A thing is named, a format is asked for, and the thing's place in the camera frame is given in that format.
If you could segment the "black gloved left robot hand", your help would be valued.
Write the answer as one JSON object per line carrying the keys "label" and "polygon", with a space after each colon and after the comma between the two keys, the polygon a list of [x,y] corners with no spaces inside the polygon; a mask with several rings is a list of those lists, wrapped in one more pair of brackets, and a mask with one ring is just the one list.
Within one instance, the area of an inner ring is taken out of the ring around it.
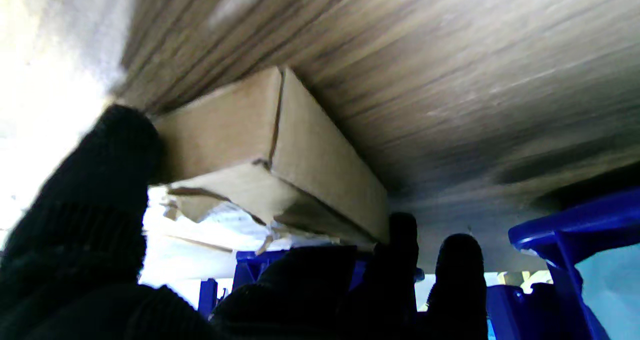
{"label": "black gloved left robot hand", "polygon": [[170,288],[139,284],[147,188],[162,142],[142,112],[110,105],[45,182],[7,238],[2,339],[487,339],[487,285],[475,238],[439,249],[428,310],[416,310],[418,226],[389,218],[362,282],[350,246],[294,248],[211,319]]}

